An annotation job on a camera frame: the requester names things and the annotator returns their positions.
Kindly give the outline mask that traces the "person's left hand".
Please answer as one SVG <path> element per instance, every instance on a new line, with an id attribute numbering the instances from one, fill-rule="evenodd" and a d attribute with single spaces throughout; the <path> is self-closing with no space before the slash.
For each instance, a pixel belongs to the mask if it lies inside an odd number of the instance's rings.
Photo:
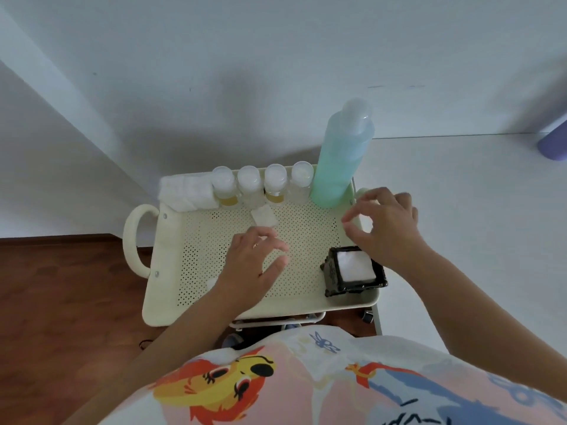
<path id="1" fill-rule="evenodd" d="M 248 242 L 248 230 L 233 236 L 223 270 L 213 288 L 232 318 L 253 308 L 265 297 L 274 283 L 261 283 L 260 276 L 288 250 L 278 236 L 260 242 Z"/>

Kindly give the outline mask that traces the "person's right hand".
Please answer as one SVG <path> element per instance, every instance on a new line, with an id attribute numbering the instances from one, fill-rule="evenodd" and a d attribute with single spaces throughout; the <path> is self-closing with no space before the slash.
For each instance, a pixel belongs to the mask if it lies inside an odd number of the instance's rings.
<path id="1" fill-rule="evenodd" d="M 386 187 L 371 189 L 344 216 L 368 233 L 367 249 L 361 250 L 400 275 L 430 249 L 419 232 L 417 209 L 407 192 L 394 194 Z"/>

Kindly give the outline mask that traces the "person's right forearm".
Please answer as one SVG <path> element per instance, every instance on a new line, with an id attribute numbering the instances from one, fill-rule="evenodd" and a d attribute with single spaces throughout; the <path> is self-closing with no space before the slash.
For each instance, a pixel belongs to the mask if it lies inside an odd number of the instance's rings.
<path id="1" fill-rule="evenodd" d="M 567 358 L 429 247 L 392 265 L 415 290 L 451 355 L 567 403 Z"/>

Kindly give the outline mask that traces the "person's left forearm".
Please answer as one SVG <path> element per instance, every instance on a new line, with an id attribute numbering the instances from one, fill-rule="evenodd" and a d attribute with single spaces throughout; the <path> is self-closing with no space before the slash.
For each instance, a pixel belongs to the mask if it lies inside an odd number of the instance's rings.
<path id="1" fill-rule="evenodd" d="M 63 425 L 98 425 L 137 390 L 213 348 L 229 323 L 264 296 L 255 282 L 218 280 L 112 382 Z"/>

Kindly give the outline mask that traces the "white square cotton pad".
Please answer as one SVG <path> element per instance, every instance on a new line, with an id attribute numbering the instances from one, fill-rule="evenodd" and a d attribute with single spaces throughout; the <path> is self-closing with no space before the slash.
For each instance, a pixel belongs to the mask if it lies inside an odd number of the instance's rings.
<path id="1" fill-rule="evenodd" d="M 251 210 L 251 216 L 257 227 L 273 228 L 278 224 L 278 220 L 270 205 L 265 204 L 261 207 Z"/>

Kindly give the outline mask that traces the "stack of white cotton pads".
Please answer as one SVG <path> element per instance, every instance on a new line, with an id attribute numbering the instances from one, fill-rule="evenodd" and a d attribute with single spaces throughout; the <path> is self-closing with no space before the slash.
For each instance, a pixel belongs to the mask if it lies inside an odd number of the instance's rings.
<path id="1" fill-rule="evenodd" d="M 339 251 L 337 264 L 344 283 L 362 283 L 376 279 L 372 260 L 364 251 Z"/>

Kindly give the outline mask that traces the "cream perforated utility cart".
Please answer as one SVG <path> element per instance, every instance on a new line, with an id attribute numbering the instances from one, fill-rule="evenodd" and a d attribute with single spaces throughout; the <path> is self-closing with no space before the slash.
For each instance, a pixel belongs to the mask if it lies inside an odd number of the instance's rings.
<path id="1" fill-rule="evenodd" d="M 341 203 L 323 209 L 312 202 L 286 202 L 273 207 L 275 229 L 289 246 L 289 263 L 259 304 L 241 314 L 230 326 L 235 330 L 289 323 L 320 322 L 328 312 L 375 307 L 379 290 L 325 297 L 320 265 L 331 247 L 351 245 L 341 218 L 353 204 L 354 183 Z M 137 247 L 150 268 L 142 317 L 148 326 L 171 325 L 188 307 L 209 291 L 224 265 L 232 237 L 253 225 L 250 210 L 216 208 L 176 212 L 160 204 L 159 216 L 145 214 L 138 225 Z"/>

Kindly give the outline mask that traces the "small bottle with clear liquid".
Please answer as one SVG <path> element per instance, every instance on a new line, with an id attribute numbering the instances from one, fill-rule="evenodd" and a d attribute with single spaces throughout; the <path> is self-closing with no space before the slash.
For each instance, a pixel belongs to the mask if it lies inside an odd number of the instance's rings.
<path id="1" fill-rule="evenodd" d="M 293 165 L 290 176 L 289 200 L 297 205 L 305 205 L 309 201 L 314 167 L 306 161 L 299 161 Z"/>
<path id="2" fill-rule="evenodd" d="M 238 188 L 244 205 L 255 210 L 265 204 L 264 183 L 257 167 L 246 165 L 238 170 Z"/>

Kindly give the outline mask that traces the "small bottle with yellow liquid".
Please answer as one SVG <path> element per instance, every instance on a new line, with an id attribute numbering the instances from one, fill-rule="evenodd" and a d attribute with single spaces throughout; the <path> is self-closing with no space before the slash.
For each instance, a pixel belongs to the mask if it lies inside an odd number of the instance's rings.
<path id="1" fill-rule="evenodd" d="M 286 168 L 281 164 L 270 164 L 264 171 L 264 196 L 271 206 L 282 206 L 289 183 Z"/>
<path id="2" fill-rule="evenodd" d="M 239 190 L 233 171 L 226 166 L 217 166 L 211 172 L 214 194 L 221 207 L 233 208 L 239 205 Z"/>

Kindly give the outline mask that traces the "black square pad holder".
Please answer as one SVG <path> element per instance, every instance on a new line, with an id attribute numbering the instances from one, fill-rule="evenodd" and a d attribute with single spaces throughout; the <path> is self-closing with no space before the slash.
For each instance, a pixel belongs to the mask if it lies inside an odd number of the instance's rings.
<path id="1" fill-rule="evenodd" d="M 325 257 L 324 262 L 320 265 L 325 282 L 325 297 L 331 298 L 345 294 L 360 294 L 388 286 L 384 267 L 373 259 L 371 260 L 376 275 L 375 280 L 363 281 L 362 283 L 344 283 L 338 272 L 337 252 L 352 250 L 363 251 L 355 245 L 329 249 L 327 257 Z"/>

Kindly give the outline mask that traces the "tall turquoise liquid bottle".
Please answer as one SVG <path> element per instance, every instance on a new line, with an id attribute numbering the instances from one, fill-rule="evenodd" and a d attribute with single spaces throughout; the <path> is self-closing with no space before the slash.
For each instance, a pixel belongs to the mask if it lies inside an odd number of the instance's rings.
<path id="1" fill-rule="evenodd" d="M 374 138 L 372 106 L 353 98 L 328 120 L 320 150 L 311 200 L 319 207 L 336 207 Z"/>

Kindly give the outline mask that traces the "white cotton pad pack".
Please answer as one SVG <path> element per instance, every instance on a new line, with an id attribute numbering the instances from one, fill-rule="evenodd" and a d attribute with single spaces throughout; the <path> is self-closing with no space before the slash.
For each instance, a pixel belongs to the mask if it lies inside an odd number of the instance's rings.
<path id="1" fill-rule="evenodd" d="M 159 201 L 176 212 L 186 213 L 219 208 L 211 173 L 189 173 L 162 177 Z"/>

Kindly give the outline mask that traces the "cartoon print shirt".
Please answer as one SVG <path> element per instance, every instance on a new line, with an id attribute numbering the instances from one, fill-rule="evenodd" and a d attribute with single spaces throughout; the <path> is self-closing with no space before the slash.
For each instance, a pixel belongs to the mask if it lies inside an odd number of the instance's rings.
<path id="1" fill-rule="evenodd" d="M 332 326 L 218 349 L 100 425 L 567 425 L 567 404 L 398 336 Z"/>

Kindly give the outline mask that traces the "purple cylindrical object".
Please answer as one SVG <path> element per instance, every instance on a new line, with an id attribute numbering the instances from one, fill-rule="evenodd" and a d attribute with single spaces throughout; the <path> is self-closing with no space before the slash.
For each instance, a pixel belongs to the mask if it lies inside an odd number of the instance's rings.
<path id="1" fill-rule="evenodd" d="M 552 161 L 567 161 L 567 120 L 537 143 L 540 154 Z"/>

